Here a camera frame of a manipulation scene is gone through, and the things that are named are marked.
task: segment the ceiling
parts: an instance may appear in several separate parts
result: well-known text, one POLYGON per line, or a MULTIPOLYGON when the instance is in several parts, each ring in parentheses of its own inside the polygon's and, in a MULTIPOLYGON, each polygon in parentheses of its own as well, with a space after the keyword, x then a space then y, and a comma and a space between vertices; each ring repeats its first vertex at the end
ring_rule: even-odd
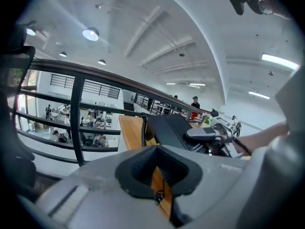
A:
POLYGON ((101 68, 164 92, 165 83, 205 83, 194 91, 209 89, 223 102, 228 91, 273 97, 291 71, 263 62, 262 54, 301 63, 304 50, 292 21, 255 14, 247 5, 239 16, 229 0, 33 0, 19 22, 31 20, 42 34, 26 43, 42 57, 101 68), (98 29, 98 41, 83 37, 88 27, 98 29))

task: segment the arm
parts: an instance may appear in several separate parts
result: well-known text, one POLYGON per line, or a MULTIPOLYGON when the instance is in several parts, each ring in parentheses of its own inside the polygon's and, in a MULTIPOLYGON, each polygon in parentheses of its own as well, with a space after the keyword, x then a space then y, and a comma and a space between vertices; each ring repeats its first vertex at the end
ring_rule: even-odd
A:
MULTIPOLYGON (((269 143, 277 136, 287 135, 288 131, 289 129, 285 121, 277 123, 259 133, 238 137, 237 139, 253 152, 259 147, 268 146, 269 143)), ((233 142, 233 145, 238 153, 244 152, 244 149, 241 148, 237 143, 233 142)))

